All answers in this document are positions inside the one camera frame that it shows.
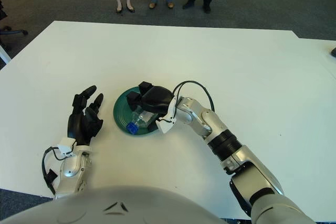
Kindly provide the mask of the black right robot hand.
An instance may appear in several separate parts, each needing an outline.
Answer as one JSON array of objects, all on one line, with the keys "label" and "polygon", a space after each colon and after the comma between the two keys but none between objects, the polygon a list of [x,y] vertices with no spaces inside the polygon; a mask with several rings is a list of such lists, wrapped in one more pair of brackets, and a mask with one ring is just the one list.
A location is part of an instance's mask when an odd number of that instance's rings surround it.
[{"label": "black right robot hand", "polygon": [[145,81],[138,88],[139,92],[130,91],[126,96],[133,116],[127,130],[133,135],[143,129],[148,133],[157,129],[166,132],[176,121],[172,114],[173,105],[176,104],[173,93]]}]

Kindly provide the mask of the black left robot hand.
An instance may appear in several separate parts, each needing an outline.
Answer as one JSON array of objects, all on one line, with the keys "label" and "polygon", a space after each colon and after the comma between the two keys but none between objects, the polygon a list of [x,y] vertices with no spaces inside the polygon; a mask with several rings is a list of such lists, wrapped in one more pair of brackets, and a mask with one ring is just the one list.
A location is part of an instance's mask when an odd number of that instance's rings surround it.
[{"label": "black left robot hand", "polygon": [[103,120],[99,119],[98,113],[103,102],[103,94],[100,93],[87,106],[89,98],[96,90],[97,87],[93,85],[74,96],[72,103],[73,110],[68,119],[67,136],[75,139],[77,145],[89,146],[91,139],[96,137],[102,128]]}]

